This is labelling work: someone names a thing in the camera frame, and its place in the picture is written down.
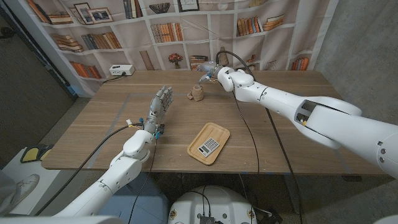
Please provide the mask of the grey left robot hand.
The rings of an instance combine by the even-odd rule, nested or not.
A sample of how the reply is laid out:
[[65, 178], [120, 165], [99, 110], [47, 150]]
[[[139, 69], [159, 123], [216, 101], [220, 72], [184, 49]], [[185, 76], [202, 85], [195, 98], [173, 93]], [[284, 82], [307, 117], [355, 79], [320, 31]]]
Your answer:
[[165, 85], [153, 97], [149, 113], [144, 122], [144, 130], [154, 134], [158, 126], [163, 122], [166, 111], [173, 102], [172, 87]]

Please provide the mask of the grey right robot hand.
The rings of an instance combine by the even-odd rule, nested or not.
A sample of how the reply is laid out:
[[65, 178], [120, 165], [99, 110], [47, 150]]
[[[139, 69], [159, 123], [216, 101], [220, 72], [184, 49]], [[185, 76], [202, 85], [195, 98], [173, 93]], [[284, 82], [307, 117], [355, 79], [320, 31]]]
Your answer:
[[198, 84], [205, 83], [211, 78], [217, 78], [218, 72], [223, 68], [222, 65], [217, 64], [214, 61], [204, 62], [197, 66], [197, 71], [205, 72], [205, 74], [199, 79]]

